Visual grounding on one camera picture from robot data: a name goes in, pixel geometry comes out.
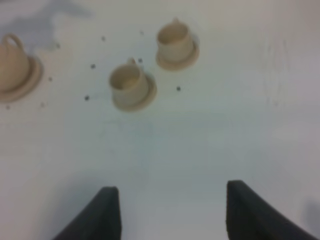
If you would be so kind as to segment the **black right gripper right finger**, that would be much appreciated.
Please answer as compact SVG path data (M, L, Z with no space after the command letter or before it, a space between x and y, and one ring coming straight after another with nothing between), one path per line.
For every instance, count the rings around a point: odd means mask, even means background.
M242 180L226 186L226 231L230 240L315 240L264 201Z

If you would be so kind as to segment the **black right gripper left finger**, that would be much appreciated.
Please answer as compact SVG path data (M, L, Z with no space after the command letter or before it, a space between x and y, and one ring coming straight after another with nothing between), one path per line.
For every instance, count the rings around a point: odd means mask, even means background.
M122 219L117 187L103 187L55 237L56 240L120 240Z

